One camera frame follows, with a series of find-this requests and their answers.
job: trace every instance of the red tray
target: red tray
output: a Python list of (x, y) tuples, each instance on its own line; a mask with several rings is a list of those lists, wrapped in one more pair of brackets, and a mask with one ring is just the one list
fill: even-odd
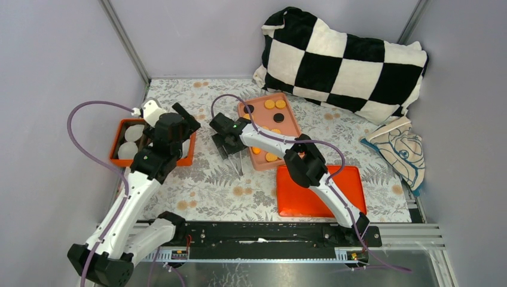
[[(118, 130), (116, 131), (116, 137), (114, 142), (112, 143), (111, 152), (109, 153), (109, 160), (119, 167), (129, 167), (134, 160), (120, 160), (118, 158), (118, 149), (120, 145), (125, 142), (123, 138), (125, 135), (125, 130), (134, 124), (144, 124), (145, 127), (148, 127), (146, 121), (142, 118), (126, 118), (120, 121), (120, 125), (118, 126)], [(187, 157), (181, 158), (176, 162), (177, 166), (191, 166), (194, 161), (194, 148), (196, 147), (196, 133), (194, 132), (190, 136), (190, 147), (188, 148)], [(137, 142), (139, 150), (149, 144), (148, 138), (143, 135)]]
[[(328, 166), (330, 173), (336, 172), (339, 168), (339, 166)], [(366, 215), (366, 202), (359, 169), (355, 166), (345, 166), (333, 180), (350, 202)], [(278, 167), (276, 197), (280, 216), (334, 217), (317, 194), (308, 188), (297, 185), (291, 179), (287, 166)]]

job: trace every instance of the floral patterned surface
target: floral patterned surface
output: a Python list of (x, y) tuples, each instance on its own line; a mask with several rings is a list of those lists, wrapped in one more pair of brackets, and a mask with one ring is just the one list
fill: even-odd
[[(169, 174), (162, 188), (150, 199), (141, 219), (156, 218), (170, 210), (187, 220), (202, 221), (333, 221), (329, 218), (288, 218), (277, 213), (276, 170), (257, 172), (246, 151), (242, 152), (241, 180), (228, 161), (222, 160), (211, 140), (210, 106), (217, 96), (231, 93), (243, 99), (262, 96), (248, 79), (153, 80), (148, 97), (170, 107), (179, 102), (201, 122), (197, 131), (194, 162)], [(365, 192), (368, 217), (372, 222), (410, 222), (407, 202), (399, 176), (378, 154), (359, 140), (376, 126), (339, 108), (326, 108), (288, 96), (303, 133), (313, 139), (338, 146), (346, 164), (359, 168)], [(215, 112), (237, 117), (237, 102), (225, 97), (215, 104)], [(340, 164), (340, 156), (329, 148), (320, 151), (328, 164)]]

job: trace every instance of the black disc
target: black disc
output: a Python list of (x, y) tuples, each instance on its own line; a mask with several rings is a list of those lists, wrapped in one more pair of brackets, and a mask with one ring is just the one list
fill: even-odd
[[(248, 105), (248, 108), (250, 109), (250, 112), (254, 112), (254, 106)], [(248, 114), (248, 111), (246, 110), (246, 107), (243, 108), (243, 112)]]
[(285, 119), (285, 116), (283, 114), (275, 114), (273, 116), (273, 121), (277, 122), (277, 123), (281, 123), (283, 120)]

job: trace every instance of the cable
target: cable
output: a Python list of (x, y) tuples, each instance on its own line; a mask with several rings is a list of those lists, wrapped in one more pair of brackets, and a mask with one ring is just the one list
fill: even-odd
[(412, 270), (409, 269), (409, 268), (406, 268), (406, 267), (403, 267), (403, 266), (397, 266), (397, 265), (391, 265), (391, 264), (388, 264), (387, 262), (383, 261), (382, 259), (380, 259), (379, 257), (377, 257), (375, 255), (375, 253), (371, 252), (371, 250), (367, 247), (366, 243), (363, 241), (362, 239), (362, 236), (359, 232), (359, 229), (358, 229), (358, 226), (356, 224), (356, 221), (354, 219), (354, 216), (352, 214), (352, 211), (350, 210), (350, 207), (346, 204), (345, 200), (339, 195), (339, 193), (334, 189), (334, 187), (332, 185), (329, 184), (329, 181), (335, 177), (336, 175), (338, 175), (344, 168), (345, 168), (345, 156), (343, 155), (343, 153), (340, 151), (340, 149), (338, 149), (335, 145), (329, 143), (329, 142), (324, 142), (324, 141), (318, 141), (318, 140), (314, 140), (314, 139), (307, 139), (307, 140), (303, 140), (303, 141), (284, 141), (283, 139), (281, 138), (278, 138), (276, 136), (272, 136), (272, 135), (268, 135), (266, 133), (264, 133), (262, 130), (259, 130), (259, 128), (257, 127), (257, 125), (254, 123), (253, 121), (253, 116), (252, 116), (252, 113), (250, 111), (250, 108), (248, 107), (248, 105), (246, 104), (246, 102), (236, 96), (235, 94), (222, 94), (218, 97), (216, 97), (215, 100), (213, 100), (213, 102), (211, 103), (211, 118), (214, 118), (215, 117), (215, 112), (213, 110), (213, 106), (215, 105), (216, 101), (222, 97), (226, 97), (226, 96), (229, 96), (229, 97), (233, 97), (237, 100), (239, 100), (243, 106), (246, 107), (246, 111), (248, 112), (248, 115), (250, 116), (250, 119), (251, 119), (251, 122), (252, 122), (252, 126), (253, 126), (253, 129), (255, 129), (258, 133), (260, 133), (261, 135), (269, 138), (269, 139), (274, 139), (276, 141), (279, 141), (279, 142), (284, 142), (284, 143), (288, 143), (288, 144), (310, 144), (310, 143), (313, 143), (313, 144), (321, 144), (321, 145), (326, 145), (332, 149), (334, 149), (339, 155), (340, 155), (340, 158), (341, 158), (341, 166), (340, 168), (333, 174), (329, 175), (328, 178), (326, 179), (326, 184), (328, 187), (330, 187), (331, 191), (338, 197), (338, 199), (340, 200), (340, 202), (344, 205), (344, 207), (347, 209), (347, 211), (349, 212), (349, 215), (350, 215), (350, 219), (352, 220), (352, 226), (354, 228), (354, 230), (356, 231), (356, 235), (358, 237), (358, 240), (359, 242), (361, 243), (361, 245), (363, 246), (363, 248), (368, 251), (377, 261), (379, 261), (380, 263), (382, 263), (384, 266), (388, 267), (388, 268), (391, 268), (393, 270), (396, 270), (396, 271), (400, 271), (400, 272), (404, 272), (404, 273), (412, 273)]
[(190, 243), (192, 243), (192, 235), (187, 235), (187, 258), (189, 256), (188, 254), (188, 248), (190, 247)]
[(149, 273), (148, 273), (148, 284), (147, 286), (151, 286), (151, 274), (153, 273), (153, 268), (155, 267), (155, 262), (157, 262), (158, 253), (160, 253), (160, 246), (157, 248), (157, 251), (155, 252), (155, 257), (153, 257), (153, 261), (151, 261), (151, 266), (149, 267)]
[(74, 133), (72, 132), (72, 119), (74, 118), (74, 115), (76, 114), (76, 112), (79, 111), (84, 106), (97, 105), (97, 104), (116, 106), (117, 108), (121, 108), (121, 109), (124, 109), (124, 110), (129, 111), (129, 112), (134, 112), (134, 110), (132, 110), (131, 108), (128, 108), (128, 107), (123, 106), (123, 105), (120, 105), (118, 103), (108, 102), (108, 101), (105, 101), (105, 100), (91, 100), (89, 102), (84, 102), (84, 103), (81, 103), (81, 104), (77, 105), (71, 111), (71, 113), (69, 114), (69, 117), (67, 118), (67, 133), (69, 134), (69, 138), (71, 139), (72, 143), (76, 146), (76, 148), (78, 148), (79, 151), (81, 151), (84, 155), (86, 155), (91, 160), (95, 161), (99, 165), (101, 165), (101, 166), (109, 169), (110, 171), (112, 171), (116, 175), (118, 175), (120, 177), (121, 181), (123, 181), (123, 185), (125, 187), (125, 196), (123, 197), (123, 199), (122, 199), (122, 201), (120, 203), (120, 206), (118, 207), (118, 209), (114, 213), (113, 217), (111, 218), (111, 221), (104, 228), (104, 230), (102, 230), (102, 233), (100, 234), (100, 236), (98, 238), (98, 241), (93, 245), (93, 247), (90, 250), (90, 253), (88, 254), (88, 257), (86, 258), (86, 261), (85, 261), (84, 266), (83, 266), (83, 272), (81, 273), (81, 283), (80, 283), (81, 287), (85, 286), (85, 283), (86, 283), (86, 274), (88, 273), (88, 268), (90, 267), (90, 262), (91, 262), (91, 259), (93, 257), (93, 254), (95, 254), (95, 251), (97, 250), (97, 248), (101, 244), (102, 240), (107, 235), (107, 233), (111, 229), (113, 223), (116, 221), (116, 219), (120, 215), (123, 207), (125, 206), (125, 203), (127, 202), (127, 198), (129, 196), (129, 182), (127, 181), (127, 179), (125, 178), (125, 176), (121, 173), (121, 171), (119, 169), (117, 169), (115, 166), (113, 166), (111, 164), (108, 164), (108, 163), (106, 163), (106, 162), (104, 162), (104, 161), (96, 158), (91, 153), (89, 153), (88, 151), (86, 151), (86, 149), (84, 149), (78, 143), (78, 141), (76, 140), (76, 138), (74, 136)]
[(169, 266), (167, 271), (168, 272), (174, 271), (176, 273), (176, 275), (178, 275), (178, 277), (179, 277), (179, 281), (181, 282), (181, 287), (186, 287), (185, 280), (183, 279), (183, 275), (181, 275), (181, 273), (178, 271), (178, 269), (173, 268), (172, 266)]

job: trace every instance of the orange tray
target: orange tray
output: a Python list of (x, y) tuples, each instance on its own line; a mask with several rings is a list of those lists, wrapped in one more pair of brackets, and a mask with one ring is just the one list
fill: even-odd
[[(339, 166), (328, 166), (330, 173), (336, 172), (339, 168)], [(345, 166), (333, 180), (349, 201), (366, 215), (366, 202), (359, 169), (355, 166)], [(334, 217), (317, 194), (297, 185), (291, 179), (287, 166), (278, 167), (276, 172), (276, 197), (280, 216)]]
[[(129, 167), (133, 160), (120, 160), (118, 158), (118, 149), (121, 144), (124, 142), (123, 136), (125, 135), (125, 130), (133, 125), (133, 124), (144, 124), (147, 127), (147, 123), (142, 118), (126, 118), (120, 121), (120, 125), (118, 126), (118, 130), (116, 132), (116, 137), (112, 143), (111, 152), (109, 153), (109, 160), (119, 167)], [(190, 146), (188, 147), (187, 157), (182, 158), (176, 162), (177, 166), (191, 166), (194, 161), (194, 148), (196, 146), (196, 133), (193, 133), (190, 136)], [(148, 138), (146, 136), (142, 136), (138, 141), (136, 141), (139, 150), (149, 144)]]
[[(273, 108), (267, 109), (264, 107), (264, 102), (266, 100), (284, 100), (286, 103), (285, 108)], [(294, 117), (294, 113), (292, 112), (291, 104), (289, 100), (287, 100), (287, 96), (284, 93), (276, 93), (269, 94), (267, 96), (256, 97), (251, 100), (245, 101), (247, 105), (252, 105), (253, 109), (253, 121), (259, 127), (268, 127), (270, 130), (278, 129), (282, 132), (283, 135), (286, 136), (295, 136), (298, 137), (301, 135), (301, 129), (298, 125), (296, 117)], [(238, 115), (240, 117), (244, 116), (246, 113), (243, 110), (245, 106), (242, 103), (238, 104)], [(284, 115), (285, 119), (281, 123), (277, 123), (273, 120), (273, 116), (275, 114)], [(255, 170), (263, 171), (268, 169), (275, 169), (277, 166), (281, 166), (285, 164), (285, 161), (279, 158), (276, 161), (267, 162), (266, 161), (266, 151), (261, 151), (260, 154), (254, 154), (252, 152), (252, 148), (248, 149), (250, 153), (250, 159), (252, 160), (252, 165)]]

